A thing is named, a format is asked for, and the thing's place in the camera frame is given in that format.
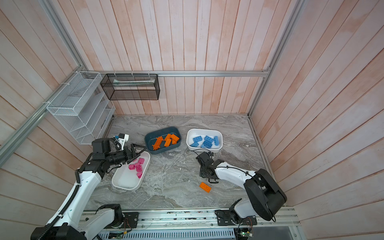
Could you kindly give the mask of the long orange lego stack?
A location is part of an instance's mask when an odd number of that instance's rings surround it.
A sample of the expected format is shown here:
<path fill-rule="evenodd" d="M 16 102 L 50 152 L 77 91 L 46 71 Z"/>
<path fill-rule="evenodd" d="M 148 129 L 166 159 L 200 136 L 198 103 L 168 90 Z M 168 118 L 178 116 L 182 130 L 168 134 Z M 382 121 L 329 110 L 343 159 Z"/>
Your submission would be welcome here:
<path fill-rule="evenodd" d="M 162 142 L 164 141 L 163 137 L 157 137 L 156 142 L 153 144 L 153 150 L 156 151 L 160 149 Z"/>

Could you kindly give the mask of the blue lego brick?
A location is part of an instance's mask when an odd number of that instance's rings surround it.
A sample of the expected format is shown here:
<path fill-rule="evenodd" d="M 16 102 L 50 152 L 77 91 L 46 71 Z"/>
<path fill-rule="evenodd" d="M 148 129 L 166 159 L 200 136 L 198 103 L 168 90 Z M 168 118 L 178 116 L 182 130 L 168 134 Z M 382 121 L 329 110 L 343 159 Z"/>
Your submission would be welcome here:
<path fill-rule="evenodd" d="M 206 141 L 206 142 L 208 142 L 208 143 L 211 144 L 211 143 L 214 141 L 214 139 L 211 138 L 211 137 L 209 137 L 209 136 L 205 136 L 205 137 L 204 137 L 204 141 Z"/>
<path fill-rule="evenodd" d="M 196 147 L 199 146 L 199 143 L 198 143 L 198 142 L 195 142 L 195 143 L 191 144 L 190 146 L 196 148 Z"/>
<path fill-rule="evenodd" d="M 219 146 L 220 145 L 220 141 L 219 141 L 219 137 L 218 136 L 214 136 L 214 144 L 215 144 L 215 146 Z"/>
<path fill-rule="evenodd" d="M 212 143 L 204 141 L 201 145 L 201 148 L 210 149 L 212 147 Z"/>
<path fill-rule="evenodd" d="M 193 138 L 193 142 L 194 142 L 194 143 L 196 143 L 196 142 L 200 142 L 200 141 L 202 141 L 202 140 L 203 140 L 203 138 L 202 138 L 201 136 L 198 136 L 198 137 Z"/>

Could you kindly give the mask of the orange lego brick top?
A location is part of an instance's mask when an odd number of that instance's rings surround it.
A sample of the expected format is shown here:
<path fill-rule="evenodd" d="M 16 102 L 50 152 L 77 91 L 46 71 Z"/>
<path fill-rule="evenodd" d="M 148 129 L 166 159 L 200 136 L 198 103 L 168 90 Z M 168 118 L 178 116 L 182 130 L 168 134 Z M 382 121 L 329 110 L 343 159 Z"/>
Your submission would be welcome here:
<path fill-rule="evenodd" d="M 167 141 L 170 138 L 171 138 L 171 134 L 167 134 L 167 136 L 166 136 L 166 138 L 164 140 Z"/>

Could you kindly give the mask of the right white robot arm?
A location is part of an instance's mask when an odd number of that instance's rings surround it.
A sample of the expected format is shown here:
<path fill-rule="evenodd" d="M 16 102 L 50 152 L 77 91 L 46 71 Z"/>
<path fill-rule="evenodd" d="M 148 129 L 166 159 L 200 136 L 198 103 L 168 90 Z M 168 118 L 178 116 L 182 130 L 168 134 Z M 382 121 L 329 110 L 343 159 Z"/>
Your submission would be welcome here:
<path fill-rule="evenodd" d="M 287 196 L 265 169 L 247 171 L 223 160 L 214 160 L 213 154 L 203 152 L 196 157 L 200 164 L 200 177 L 210 184 L 225 180 L 241 187 L 246 199 L 239 199 L 228 210 L 216 210 L 220 226 L 241 225 L 245 220 L 256 222 L 255 216 L 265 221 L 276 221 L 275 214 L 287 202 Z"/>

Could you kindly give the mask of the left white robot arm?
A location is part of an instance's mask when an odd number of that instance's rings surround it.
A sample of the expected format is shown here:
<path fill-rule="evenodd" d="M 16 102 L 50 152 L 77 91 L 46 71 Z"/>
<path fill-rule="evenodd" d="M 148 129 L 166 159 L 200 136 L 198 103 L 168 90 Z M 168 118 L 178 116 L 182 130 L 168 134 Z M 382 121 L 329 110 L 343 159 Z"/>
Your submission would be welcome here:
<path fill-rule="evenodd" d="M 111 169 L 130 164 L 146 151 L 146 146 L 125 145 L 125 136 L 100 138 L 92 142 L 93 152 L 75 171 L 76 182 L 70 193 L 44 227 L 37 227 L 32 240 L 92 240 L 105 227 L 120 228 L 127 224 L 119 204 L 99 207 L 86 223 L 80 225 L 83 211 L 92 193 Z"/>

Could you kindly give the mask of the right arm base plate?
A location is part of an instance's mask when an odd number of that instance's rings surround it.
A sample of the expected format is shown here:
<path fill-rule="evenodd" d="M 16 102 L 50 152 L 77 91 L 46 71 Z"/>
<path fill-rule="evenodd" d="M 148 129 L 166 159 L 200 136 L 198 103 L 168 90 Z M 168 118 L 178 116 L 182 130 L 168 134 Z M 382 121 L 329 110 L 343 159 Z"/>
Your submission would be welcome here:
<path fill-rule="evenodd" d="M 257 225 L 257 219 L 255 216 L 241 218 L 235 211 L 231 210 L 215 210 L 215 215 L 219 226 Z"/>

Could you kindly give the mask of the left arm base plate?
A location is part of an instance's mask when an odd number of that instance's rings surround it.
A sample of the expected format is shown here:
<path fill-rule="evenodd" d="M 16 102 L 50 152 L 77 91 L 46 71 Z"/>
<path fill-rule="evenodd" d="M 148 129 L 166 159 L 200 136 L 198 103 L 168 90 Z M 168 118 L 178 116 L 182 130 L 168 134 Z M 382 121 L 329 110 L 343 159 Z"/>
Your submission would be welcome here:
<path fill-rule="evenodd" d="M 139 212 L 123 212 L 123 217 L 122 229 L 133 230 L 137 228 Z"/>

